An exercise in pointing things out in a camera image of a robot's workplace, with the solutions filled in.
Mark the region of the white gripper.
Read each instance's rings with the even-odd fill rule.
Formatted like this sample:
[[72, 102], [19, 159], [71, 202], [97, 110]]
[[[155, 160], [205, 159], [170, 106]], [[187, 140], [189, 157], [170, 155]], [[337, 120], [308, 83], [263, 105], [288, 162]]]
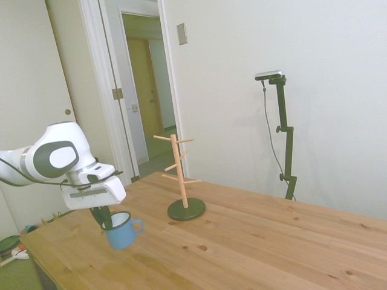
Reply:
[[99, 224], [105, 229], [112, 228], [111, 212], [106, 205], [115, 205], [126, 197], [125, 189], [116, 176], [106, 181], [91, 184], [81, 190], [75, 187], [65, 187], [62, 190], [64, 201], [70, 210], [90, 208], [90, 212]]

